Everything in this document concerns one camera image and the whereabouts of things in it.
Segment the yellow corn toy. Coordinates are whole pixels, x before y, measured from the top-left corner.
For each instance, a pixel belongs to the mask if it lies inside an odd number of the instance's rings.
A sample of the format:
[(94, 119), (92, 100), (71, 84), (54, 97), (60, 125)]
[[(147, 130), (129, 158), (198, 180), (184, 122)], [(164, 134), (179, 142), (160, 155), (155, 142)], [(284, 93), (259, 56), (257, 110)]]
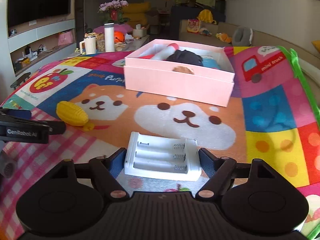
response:
[(89, 120), (87, 113), (80, 106), (69, 101), (60, 101), (56, 106), (56, 114), (72, 126), (84, 126)]

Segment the white battery charger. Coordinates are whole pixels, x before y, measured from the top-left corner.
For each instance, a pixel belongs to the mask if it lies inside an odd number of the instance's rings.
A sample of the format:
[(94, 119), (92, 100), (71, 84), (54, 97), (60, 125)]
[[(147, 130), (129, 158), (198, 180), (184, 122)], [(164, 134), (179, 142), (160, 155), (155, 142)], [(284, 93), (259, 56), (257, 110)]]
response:
[(124, 173), (152, 179), (197, 181), (202, 173), (197, 141), (132, 132)]

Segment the blue white tissue pack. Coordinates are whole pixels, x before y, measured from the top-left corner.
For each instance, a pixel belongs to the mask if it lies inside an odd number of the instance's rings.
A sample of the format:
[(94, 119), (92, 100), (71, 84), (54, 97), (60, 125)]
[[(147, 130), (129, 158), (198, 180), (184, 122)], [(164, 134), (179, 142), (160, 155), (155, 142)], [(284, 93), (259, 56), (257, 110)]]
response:
[(206, 68), (221, 69), (218, 62), (212, 57), (202, 57), (202, 64)]

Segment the black plush toy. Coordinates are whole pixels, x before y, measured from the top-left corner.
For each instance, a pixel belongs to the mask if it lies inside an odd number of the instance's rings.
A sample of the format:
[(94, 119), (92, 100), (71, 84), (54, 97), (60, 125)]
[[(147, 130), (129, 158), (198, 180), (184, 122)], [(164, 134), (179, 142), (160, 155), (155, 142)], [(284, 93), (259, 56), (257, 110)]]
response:
[(166, 61), (203, 66), (202, 57), (188, 50), (176, 50)]

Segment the white red foam rocket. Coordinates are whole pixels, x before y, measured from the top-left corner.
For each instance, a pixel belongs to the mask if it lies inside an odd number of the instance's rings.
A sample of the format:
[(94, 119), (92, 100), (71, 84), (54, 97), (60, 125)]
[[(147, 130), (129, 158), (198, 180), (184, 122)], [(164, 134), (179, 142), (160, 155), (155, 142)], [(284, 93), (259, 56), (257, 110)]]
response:
[(161, 51), (156, 54), (150, 54), (145, 56), (140, 56), (139, 59), (151, 59), (151, 60), (166, 60), (169, 56), (173, 55), (176, 50), (179, 50), (179, 45), (176, 43), (171, 43)]

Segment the colourful cartoon play mat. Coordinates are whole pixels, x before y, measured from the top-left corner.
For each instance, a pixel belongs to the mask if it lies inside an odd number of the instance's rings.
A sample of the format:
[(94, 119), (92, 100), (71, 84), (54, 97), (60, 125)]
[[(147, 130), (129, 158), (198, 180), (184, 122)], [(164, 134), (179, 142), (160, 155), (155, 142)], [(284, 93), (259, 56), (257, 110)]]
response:
[(309, 203), (302, 232), (319, 228), (319, 110), (295, 51), (273, 47), (227, 48), (235, 70), (226, 107), (125, 88), (124, 53), (80, 56), (50, 63), (5, 102), (39, 119), (56, 115), (71, 101), (89, 117), (85, 128), (69, 128), (40, 152), (40, 145), (10, 143), (17, 171), (1, 188), (1, 239), (23, 229), (14, 205), (19, 196), (63, 158), (85, 161), (126, 147), (132, 132), (196, 139), (216, 155), (238, 161), (261, 157), (298, 187)]

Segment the pink cardboard box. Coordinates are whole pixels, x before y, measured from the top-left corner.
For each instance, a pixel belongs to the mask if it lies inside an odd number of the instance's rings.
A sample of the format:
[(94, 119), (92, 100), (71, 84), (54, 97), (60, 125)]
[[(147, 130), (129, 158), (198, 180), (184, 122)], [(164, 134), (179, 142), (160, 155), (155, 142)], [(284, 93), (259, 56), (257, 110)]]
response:
[(235, 71), (224, 49), (175, 41), (180, 50), (214, 59), (217, 69), (147, 58), (172, 43), (172, 40), (155, 39), (126, 56), (126, 89), (226, 107), (233, 91)]

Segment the snack jar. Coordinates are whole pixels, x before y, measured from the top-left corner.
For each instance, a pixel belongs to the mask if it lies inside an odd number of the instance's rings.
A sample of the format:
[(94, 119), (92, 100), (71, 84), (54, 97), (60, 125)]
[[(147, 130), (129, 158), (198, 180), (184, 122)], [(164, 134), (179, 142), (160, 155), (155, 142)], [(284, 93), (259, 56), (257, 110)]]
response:
[(105, 52), (105, 35), (104, 33), (99, 33), (96, 36), (97, 50)]

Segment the black television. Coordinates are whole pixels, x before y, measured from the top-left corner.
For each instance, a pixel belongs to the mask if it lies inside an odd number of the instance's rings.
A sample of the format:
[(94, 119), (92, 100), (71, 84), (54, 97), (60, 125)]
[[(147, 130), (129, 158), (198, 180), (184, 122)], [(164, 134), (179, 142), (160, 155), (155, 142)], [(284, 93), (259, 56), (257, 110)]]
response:
[(71, 0), (8, 0), (8, 26), (71, 12)]

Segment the white tall thermos bottle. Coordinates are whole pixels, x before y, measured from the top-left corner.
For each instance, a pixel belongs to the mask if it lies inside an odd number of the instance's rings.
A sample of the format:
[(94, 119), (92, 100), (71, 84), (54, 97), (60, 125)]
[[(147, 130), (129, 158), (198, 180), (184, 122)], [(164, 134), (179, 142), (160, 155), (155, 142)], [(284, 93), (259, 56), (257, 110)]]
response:
[(114, 23), (104, 24), (105, 51), (114, 51)]

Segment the tissue box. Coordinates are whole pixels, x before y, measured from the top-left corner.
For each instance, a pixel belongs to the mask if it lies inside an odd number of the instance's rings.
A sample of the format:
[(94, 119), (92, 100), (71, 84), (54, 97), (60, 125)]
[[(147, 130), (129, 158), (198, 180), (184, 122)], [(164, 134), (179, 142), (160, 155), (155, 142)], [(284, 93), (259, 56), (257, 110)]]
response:
[(132, 30), (133, 38), (142, 38), (147, 35), (147, 27), (137, 24), (135, 29)]

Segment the pink flower bouquet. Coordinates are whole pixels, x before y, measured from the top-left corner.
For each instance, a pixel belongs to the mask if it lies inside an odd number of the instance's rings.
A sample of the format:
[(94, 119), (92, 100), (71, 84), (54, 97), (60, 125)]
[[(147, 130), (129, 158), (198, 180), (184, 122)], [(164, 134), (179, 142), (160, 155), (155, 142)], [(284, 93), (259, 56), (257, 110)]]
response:
[(99, 5), (98, 14), (103, 23), (123, 24), (129, 22), (128, 17), (123, 16), (123, 8), (129, 5), (126, 0), (113, 0)]

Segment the orange plush toy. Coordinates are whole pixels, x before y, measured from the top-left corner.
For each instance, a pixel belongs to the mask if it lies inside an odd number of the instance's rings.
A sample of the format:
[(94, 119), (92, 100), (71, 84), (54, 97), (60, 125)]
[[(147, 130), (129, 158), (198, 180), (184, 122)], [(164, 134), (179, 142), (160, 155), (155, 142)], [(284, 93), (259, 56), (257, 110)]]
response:
[(219, 39), (220, 41), (228, 43), (228, 44), (232, 43), (232, 37), (230, 37), (226, 33), (217, 33), (216, 38)]

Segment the grey neck pillow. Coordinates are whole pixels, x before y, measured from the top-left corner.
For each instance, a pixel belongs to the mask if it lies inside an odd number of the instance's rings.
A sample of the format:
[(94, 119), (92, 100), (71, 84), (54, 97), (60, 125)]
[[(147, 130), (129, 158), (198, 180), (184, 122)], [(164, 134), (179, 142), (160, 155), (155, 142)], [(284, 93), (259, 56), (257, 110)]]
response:
[(250, 47), (253, 40), (253, 30), (246, 27), (237, 27), (232, 36), (234, 47)]

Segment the beige sofa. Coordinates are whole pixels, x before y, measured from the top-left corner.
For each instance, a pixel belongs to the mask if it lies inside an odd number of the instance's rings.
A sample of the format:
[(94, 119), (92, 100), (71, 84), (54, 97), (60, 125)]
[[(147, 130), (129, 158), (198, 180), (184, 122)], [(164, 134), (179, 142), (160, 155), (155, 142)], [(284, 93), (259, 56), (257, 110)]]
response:
[(190, 33), (187, 31), (187, 20), (180, 21), (179, 40), (206, 44), (216, 47), (226, 46), (282, 46), (289, 49), (294, 49), (299, 58), (319, 68), (319, 56), (313, 55), (306, 49), (295, 45), (282, 38), (253, 30), (246, 27), (219, 22), (219, 24), (201, 23), (200, 28), (206, 29), (211, 33), (210, 36), (205, 36), (199, 33)]

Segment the colourful toy package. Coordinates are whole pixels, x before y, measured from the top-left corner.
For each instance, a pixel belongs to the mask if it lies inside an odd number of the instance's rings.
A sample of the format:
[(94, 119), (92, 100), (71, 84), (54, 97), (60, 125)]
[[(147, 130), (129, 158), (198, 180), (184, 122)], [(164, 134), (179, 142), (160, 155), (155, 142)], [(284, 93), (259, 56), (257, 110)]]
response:
[(187, 20), (187, 32), (189, 33), (199, 33), (201, 21), (198, 19), (188, 19)]

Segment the yellow jacket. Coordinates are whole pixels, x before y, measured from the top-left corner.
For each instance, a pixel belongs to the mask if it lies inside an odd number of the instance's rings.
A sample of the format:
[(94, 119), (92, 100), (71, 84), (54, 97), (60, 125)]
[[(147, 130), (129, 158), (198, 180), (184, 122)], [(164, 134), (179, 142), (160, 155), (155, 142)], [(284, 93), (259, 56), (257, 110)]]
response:
[(212, 12), (208, 9), (203, 9), (199, 13), (197, 19), (204, 23), (217, 24), (216, 20), (213, 18)]

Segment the yellow cushion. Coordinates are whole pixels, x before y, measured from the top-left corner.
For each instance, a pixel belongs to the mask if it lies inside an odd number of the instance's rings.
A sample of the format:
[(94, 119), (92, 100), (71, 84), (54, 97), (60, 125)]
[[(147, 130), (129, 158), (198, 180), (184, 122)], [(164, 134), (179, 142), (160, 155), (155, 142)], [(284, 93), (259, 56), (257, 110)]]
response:
[(315, 40), (311, 42), (314, 48), (320, 53), (320, 40)]

